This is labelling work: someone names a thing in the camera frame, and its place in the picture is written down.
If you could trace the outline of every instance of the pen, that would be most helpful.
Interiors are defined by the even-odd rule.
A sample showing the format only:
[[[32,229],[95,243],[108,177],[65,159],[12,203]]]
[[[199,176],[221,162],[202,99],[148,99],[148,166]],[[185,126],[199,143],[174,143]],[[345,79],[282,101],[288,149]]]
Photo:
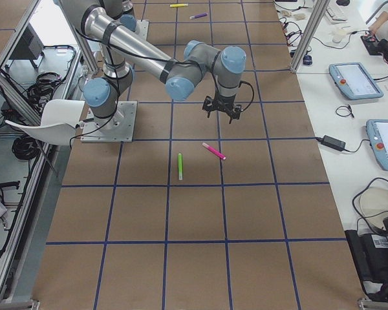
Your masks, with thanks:
[[[178,154],[178,180],[182,181],[182,154]]]
[[[188,3],[177,3],[176,5],[169,5],[170,8],[182,8],[183,6],[188,6]]]
[[[204,17],[204,16],[207,16],[207,13],[201,13],[201,14],[197,14],[197,15],[193,15],[193,16],[190,16],[189,18],[190,19],[196,19],[196,18],[200,18],[200,17]]]
[[[214,155],[218,156],[220,159],[222,159],[222,160],[226,159],[226,157],[223,154],[221,154],[218,150],[214,149],[213,147],[210,147],[207,143],[203,142],[202,146],[205,147],[206,149],[208,149]]]

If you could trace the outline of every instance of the white label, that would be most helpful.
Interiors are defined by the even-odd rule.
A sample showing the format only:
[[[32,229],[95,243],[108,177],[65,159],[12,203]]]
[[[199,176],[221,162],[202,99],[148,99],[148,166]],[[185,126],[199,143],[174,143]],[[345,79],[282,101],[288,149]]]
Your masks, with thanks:
[[[372,235],[375,248],[377,249],[388,249],[388,238],[378,236],[377,234]]]

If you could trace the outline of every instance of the yellow marker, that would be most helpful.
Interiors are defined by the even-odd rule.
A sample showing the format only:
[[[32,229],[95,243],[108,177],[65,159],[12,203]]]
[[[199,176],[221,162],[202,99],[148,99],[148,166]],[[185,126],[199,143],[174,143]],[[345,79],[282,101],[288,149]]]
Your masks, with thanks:
[[[184,6],[188,6],[188,3],[179,3],[176,5],[169,5],[170,8],[182,8]]]

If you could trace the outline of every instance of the floor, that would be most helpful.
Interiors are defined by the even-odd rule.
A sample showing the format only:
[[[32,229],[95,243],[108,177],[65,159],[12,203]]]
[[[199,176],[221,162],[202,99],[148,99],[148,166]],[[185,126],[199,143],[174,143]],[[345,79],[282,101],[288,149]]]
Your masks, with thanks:
[[[33,297],[44,310],[357,309],[358,277],[274,4],[188,3],[135,1],[148,41],[177,59],[191,39],[239,45],[255,102],[231,125],[208,119],[210,75],[181,103],[137,67],[122,98],[138,100],[134,141],[75,142]],[[242,87],[237,101],[250,98]]]

